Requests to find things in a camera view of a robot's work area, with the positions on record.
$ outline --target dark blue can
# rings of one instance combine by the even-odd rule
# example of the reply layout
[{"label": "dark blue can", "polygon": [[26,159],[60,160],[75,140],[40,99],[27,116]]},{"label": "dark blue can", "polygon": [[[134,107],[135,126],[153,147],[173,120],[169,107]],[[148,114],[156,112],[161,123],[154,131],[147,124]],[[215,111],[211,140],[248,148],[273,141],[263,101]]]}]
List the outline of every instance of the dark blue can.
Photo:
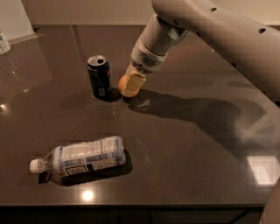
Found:
[{"label": "dark blue can", "polygon": [[87,71],[93,94],[97,98],[108,97],[112,94],[111,73],[109,62],[102,55],[95,55],[87,61]]}]

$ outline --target white bottle cap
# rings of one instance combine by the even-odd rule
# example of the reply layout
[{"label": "white bottle cap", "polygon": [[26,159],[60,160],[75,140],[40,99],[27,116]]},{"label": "white bottle cap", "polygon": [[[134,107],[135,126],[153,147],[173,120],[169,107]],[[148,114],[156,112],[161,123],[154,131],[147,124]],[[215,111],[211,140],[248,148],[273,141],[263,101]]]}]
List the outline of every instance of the white bottle cap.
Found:
[{"label": "white bottle cap", "polygon": [[30,171],[33,174],[38,174],[38,173],[42,173],[45,169],[44,167],[44,161],[42,158],[37,158],[34,159],[30,162]]}]

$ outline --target soda can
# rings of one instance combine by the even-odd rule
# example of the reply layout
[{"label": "soda can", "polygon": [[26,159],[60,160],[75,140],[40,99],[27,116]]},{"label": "soda can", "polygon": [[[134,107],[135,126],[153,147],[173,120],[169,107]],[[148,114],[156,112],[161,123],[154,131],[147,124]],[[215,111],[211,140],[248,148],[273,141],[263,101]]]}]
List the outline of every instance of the soda can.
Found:
[{"label": "soda can", "polygon": [[4,33],[0,31],[0,55],[8,53],[11,50],[11,46]]},{"label": "soda can", "polygon": [[109,62],[102,55],[95,55],[87,61],[87,71],[89,74],[93,94],[97,98],[108,97],[111,95],[111,73]]}]

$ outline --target bottle label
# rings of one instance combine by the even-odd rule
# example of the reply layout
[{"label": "bottle label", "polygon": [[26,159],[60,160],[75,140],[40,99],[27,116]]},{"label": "bottle label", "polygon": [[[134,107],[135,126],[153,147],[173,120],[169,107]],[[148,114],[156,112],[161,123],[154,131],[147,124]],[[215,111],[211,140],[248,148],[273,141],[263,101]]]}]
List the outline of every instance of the bottle label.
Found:
[{"label": "bottle label", "polygon": [[71,176],[83,172],[97,171],[113,166],[117,166],[116,159],[114,157],[110,157],[100,161],[94,161],[89,164],[65,167],[65,174]]},{"label": "bottle label", "polygon": [[119,137],[107,137],[61,147],[60,153],[61,166],[58,169],[67,176],[75,175],[119,165],[123,142]]},{"label": "bottle label", "polygon": [[101,142],[76,143],[63,148],[61,160],[98,156],[102,154]]},{"label": "bottle label", "polygon": [[78,165],[78,166],[73,166],[73,167],[66,167],[65,171],[66,171],[66,174],[70,176],[70,175],[87,172],[87,169],[86,169],[85,165]]}]

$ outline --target can lid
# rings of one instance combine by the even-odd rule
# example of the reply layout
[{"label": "can lid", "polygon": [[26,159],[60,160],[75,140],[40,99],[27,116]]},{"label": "can lid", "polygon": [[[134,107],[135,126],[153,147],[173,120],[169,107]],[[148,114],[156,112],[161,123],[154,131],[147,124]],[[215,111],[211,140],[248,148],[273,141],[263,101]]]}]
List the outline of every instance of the can lid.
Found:
[{"label": "can lid", "polygon": [[106,57],[104,57],[102,55],[92,56],[87,61],[87,63],[90,66],[94,66],[94,67],[102,66],[102,65],[106,64],[106,62],[107,62]]}]

